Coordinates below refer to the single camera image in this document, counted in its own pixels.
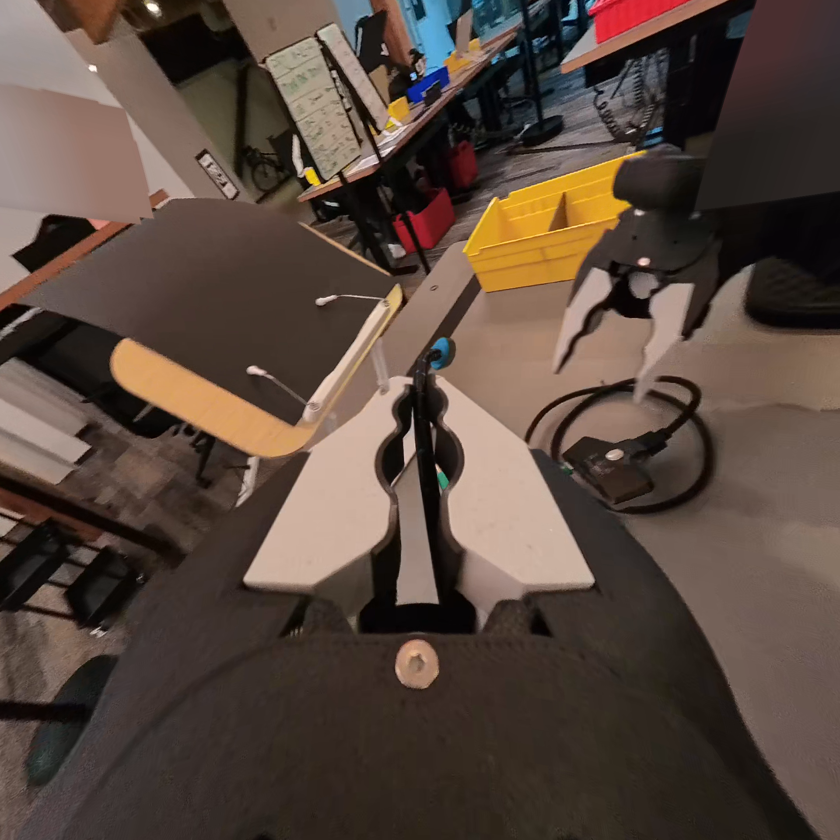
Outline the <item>black round stand base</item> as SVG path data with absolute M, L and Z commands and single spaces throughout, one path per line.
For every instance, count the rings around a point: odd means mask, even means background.
M 519 133 L 517 140 L 521 146 L 530 149 L 556 139 L 564 131 L 564 116 L 554 114 L 543 116 L 534 124 Z

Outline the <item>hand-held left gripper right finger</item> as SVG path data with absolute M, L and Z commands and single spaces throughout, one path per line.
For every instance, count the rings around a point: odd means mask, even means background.
M 457 590 L 479 621 L 500 602 L 590 590 L 593 572 L 530 447 L 443 376 L 432 382 L 447 451 L 443 533 L 456 553 Z

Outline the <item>bicycle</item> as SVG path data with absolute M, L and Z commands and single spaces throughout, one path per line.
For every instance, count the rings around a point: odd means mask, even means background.
M 272 193 L 290 178 L 279 155 L 247 144 L 242 149 L 243 161 L 255 188 L 260 193 Z

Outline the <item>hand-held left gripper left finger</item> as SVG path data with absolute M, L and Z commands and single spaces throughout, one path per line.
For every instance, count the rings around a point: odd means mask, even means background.
M 317 443 L 245 573 L 257 592 L 310 595 L 357 616 L 394 602 L 401 528 L 394 484 L 412 424 L 412 380 L 394 376 Z

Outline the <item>black and plywood chair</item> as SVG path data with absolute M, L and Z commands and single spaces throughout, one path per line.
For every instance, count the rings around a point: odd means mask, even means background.
M 307 448 L 404 301 L 399 280 L 262 206 L 174 199 L 2 295 L 119 338 L 112 378 L 250 457 Z

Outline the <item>grey work table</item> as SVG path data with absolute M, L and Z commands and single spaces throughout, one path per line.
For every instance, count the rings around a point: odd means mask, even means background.
M 598 43 L 591 28 L 563 60 L 568 74 L 604 60 L 630 60 L 690 38 L 703 28 L 719 25 L 750 11 L 755 1 L 688 1 L 661 15 Z

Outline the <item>black textured mat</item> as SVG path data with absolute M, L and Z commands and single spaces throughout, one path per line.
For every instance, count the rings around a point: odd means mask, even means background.
M 775 329 L 839 330 L 839 268 L 817 274 L 789 261 L 769 258 L 752 269 L 744 311 L 754 322 Z

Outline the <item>yellow plastic bin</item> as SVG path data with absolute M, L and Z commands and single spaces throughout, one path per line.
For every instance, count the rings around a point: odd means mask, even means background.
M 628 204 L 613 195 L 635 152 L 492 199 L 464 247 L 485 292 L 573 280 L 591 248 Z M 559 195 L 568 192 L 571 226 L 548 233 Z

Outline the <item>black monitor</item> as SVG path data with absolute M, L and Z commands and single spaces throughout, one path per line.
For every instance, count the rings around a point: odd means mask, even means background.
M 839 2 L 756 2 L 696 209 L 838 193 L 838 155 Z

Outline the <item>long wooden work table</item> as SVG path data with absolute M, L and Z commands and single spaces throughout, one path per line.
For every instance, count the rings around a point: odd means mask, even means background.
M 297 201 L 310 203 L 316 199 L 324 199 L 342 186 L 386 173 L 388 167 L 393 167 L 400 161 L 401 155 L 407 155 L 420 144 L 427 133 L 438 128 L 447 115 L 446 108 L 452 102 L 464 97 L 469 89 L 477 88 L 485 82 L 485 76 L 490 72 L 496 58 L 514 44 L 521 30 L 522 23 L 517 23 L 483 43 L 478 58 L 472 59 L 467 67 L 456 71 L 441 98 L 427 108 L 412 110 L 410 121 L 403 125 L 396 137 L 377 145 L 372 155 L 352 164 L 344 173 L 344 182 L 336 176 L 323 184 L 310 186 L 297 197 Z

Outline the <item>whiteboard with green notes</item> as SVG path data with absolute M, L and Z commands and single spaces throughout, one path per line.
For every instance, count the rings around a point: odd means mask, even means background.
M 264 63 L 319 181 L 331 181 L 360 159 L 361 142 L 317 39 L 303 38 Z
M 373 129 L 378 133 L 384 132 L 391 119 L 387 105 L 362 67 L 341 27 L 335 23 L 327 24 L 317 30 L 316 36 L 338 66 L 342 78 L 346 81 L 345 86 L 352 89 L 358 97 Z

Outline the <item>black adapter box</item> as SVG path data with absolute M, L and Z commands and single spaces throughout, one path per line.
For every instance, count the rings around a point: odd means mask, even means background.
M 637 439 L 618 443 L 582 437 L 563 451 L 573 472 L 609 504 L 622 505 L 655 488 L 646 464 L 647 448 Z

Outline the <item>red plastic bin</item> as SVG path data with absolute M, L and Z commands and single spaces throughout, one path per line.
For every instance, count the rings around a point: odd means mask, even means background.
M 725 1 L 597 1 L 589 11 L 595 42 L 651 33 L 725 4 Z
M 470 190 L 478 178 L 478 165 L 473 143 L 461 140 L 447 150 L 449 173 L 457 193 Z
M 427 191 L 428 205 L 419 213 L 409 212 L 417 240 L 424 250 L 435 248 L 440 240 L 455 224 L 455 210 L 445 187 L 436 187 Z M 403 220 L 394 216 L 392 225 L 396 236 L 407 254 L 416 252 L 414 242 Z

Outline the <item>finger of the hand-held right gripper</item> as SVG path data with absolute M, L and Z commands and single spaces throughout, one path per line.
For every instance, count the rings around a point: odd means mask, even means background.
M 613 291 L 613 279 L 604 269 L 591 268 L 575 286 L 567 302 L 560 334 L 553 352 L 553 374 L 558 375 L 571 359 L 576 345 L 600 325 L 605 304 Z
M 643 349 L 642 365 L 636 375 L 633 402 L 641 403 L 655 381 L 655 368 L 669 351 L 683 340 L 692 284 L 670 283 L 650 299 L 651 332 Z

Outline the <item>framed wall sign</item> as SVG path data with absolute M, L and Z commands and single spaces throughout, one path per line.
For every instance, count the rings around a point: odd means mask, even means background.
M 202 150 L 196 156 L 196 162 L 227 200 L 235 201 L 238 199 L 240 191 L 237 185 L 209 150 Z

